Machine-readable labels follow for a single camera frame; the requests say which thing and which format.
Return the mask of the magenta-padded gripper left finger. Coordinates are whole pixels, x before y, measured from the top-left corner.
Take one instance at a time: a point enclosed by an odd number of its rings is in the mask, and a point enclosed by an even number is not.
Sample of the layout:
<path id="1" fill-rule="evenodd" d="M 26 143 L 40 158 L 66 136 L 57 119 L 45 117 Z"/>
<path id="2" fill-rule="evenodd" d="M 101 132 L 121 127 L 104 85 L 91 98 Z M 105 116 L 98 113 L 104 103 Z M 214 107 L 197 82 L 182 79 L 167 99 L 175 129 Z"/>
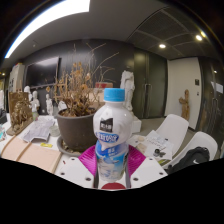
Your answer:
<path id="1" fill-rule="evenodd" d="M 64 159 L 55 174 L 84 188 L 93 188 L 97 173 L 95 147 L 91 146 L 79 157 Z"/>

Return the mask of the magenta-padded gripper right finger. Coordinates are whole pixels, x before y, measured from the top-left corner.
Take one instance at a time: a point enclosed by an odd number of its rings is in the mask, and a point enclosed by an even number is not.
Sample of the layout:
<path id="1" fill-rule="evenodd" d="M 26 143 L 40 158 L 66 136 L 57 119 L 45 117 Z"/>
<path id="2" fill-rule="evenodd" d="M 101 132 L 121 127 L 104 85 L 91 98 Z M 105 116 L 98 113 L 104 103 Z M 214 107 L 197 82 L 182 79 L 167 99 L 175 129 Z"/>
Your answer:
<path id="1" fill-rule="evenodd" d="M 166 177 L 167 173 L 153 157 L 146 157 L 129 146 L 126 175 L 128 188 L 140 188 Z"/>

